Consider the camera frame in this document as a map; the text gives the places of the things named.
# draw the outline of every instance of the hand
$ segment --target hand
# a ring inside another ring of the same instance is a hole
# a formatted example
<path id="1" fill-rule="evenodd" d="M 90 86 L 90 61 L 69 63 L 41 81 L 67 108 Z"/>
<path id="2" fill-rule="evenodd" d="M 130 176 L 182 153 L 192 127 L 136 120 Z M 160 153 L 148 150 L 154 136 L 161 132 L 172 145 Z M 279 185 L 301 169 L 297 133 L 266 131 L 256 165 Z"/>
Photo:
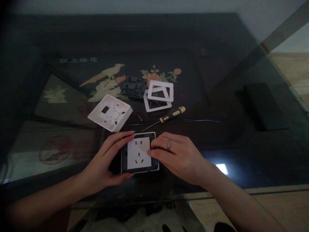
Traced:
<path id="1" fill-rule="evenodd" d="M 172 143 L 168 152 L 166 150 L 170 139 Z M 201 155 L 188 137 L 164 132 L 151 142 L 151 148 L 156 147 L 165 150 L 148 150 L 147 154 L 159 160 L 173 174 L 190 184 L 204 187 L 205 181 L 210 177 L 210 170 L 216 168 Z"/>
<path id="2" fill-rule="evenodd" d="M 109 136 L 88 166 L 78 174 L 77 183 L 85 196 L 95 194 L 108 186 L 120 185 L 133 176 L 132 173 L 115 176 L 108 170 L 119 149 L 134 139 L 133 133 L 134 131 L 127 131 Z"/>

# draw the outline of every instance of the chinese characters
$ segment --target chinese characters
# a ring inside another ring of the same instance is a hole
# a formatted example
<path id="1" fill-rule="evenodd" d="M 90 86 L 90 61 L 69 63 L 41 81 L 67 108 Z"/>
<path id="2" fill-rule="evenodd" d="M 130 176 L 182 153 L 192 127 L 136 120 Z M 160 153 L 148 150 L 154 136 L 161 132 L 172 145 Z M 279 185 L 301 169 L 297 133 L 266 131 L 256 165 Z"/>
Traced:
<path id="1" fill-rule="evenodd" d="M 59 63 L 86 63 L 86 62 L 97 62 L 98 58 L 97 57 L 90 57 L 88 58 L 80 58 L 80 59 L 76 59 L 76 58 L 72 58 L 72 59 L 68 59 L 68 58 L 61 58 L 59 60 Z"/>

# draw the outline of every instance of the wall socket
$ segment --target wall socket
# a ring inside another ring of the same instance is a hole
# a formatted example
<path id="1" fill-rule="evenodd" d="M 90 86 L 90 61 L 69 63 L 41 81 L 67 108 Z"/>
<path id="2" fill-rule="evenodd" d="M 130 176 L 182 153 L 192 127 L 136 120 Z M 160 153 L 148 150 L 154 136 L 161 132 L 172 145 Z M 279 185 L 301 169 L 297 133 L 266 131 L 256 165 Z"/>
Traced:
<path id="1" fill-rule="evenodd" d="M 147 155 L 149 149 L 149 137 L 133 139 L 128 142 L 128 169 L 150 167 L 151 157 Z"/>
<path id="2" fill-rule="evenodd" d="M 135 138 L 121 149 L 121 173 L 149 172 L 159 170 L 159 161 L 147 155 L 155 132 L 134 134 Z"/>

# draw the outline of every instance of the screwdriver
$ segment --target screwdriver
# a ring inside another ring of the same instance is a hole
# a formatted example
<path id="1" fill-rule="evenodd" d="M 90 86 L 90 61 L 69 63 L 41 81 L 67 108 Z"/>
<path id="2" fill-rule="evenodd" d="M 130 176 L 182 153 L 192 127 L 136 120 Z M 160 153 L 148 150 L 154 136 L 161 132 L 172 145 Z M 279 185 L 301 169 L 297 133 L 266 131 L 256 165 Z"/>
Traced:
<path id="1" fill-rule="evenodd" d="M 164 123 L 164 122 L 166 122 L 167 120 L 170 120 L 170 119 L 172 119 L 172 118 L 176 118 L 176 117 L 178 117 L 179 115 L 181 115 L 183 112 L 185 112 L 185 110 L 186 110 L 186 108 L 183 107 L 183 106 L 178 107 L 178 108 L 176 108 L 176 109 L 173 109 L 173 110 L 172 110 L 171 112 L 169 112 L 167 115 L 161 117 L 161 118 L 160 118 L 160 121 L 156 122 L 155 124 L 152 124 L 151 126 L 147 127 L 146 129 L 142 130 L 141 132 L 143 132 L 143 131 L 149 129 L 150 127 L 152 127 L 152 126 L 158 124 L 159 122 Z"/>

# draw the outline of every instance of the fingernail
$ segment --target fingernail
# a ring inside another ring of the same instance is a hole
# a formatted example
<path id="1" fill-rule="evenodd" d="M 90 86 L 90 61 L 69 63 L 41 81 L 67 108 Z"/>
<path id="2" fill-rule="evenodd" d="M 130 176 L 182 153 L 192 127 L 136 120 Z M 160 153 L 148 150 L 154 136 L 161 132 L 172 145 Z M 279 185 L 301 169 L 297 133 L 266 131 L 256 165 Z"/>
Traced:
<path id="1" fill-rule="evenodd" d="M 134 176 L 134 173 L 131 173 L 130 175 L 127 176 L 126 179 L 130 179 L 130 178 L 132 178 L 133 176 Z"/>

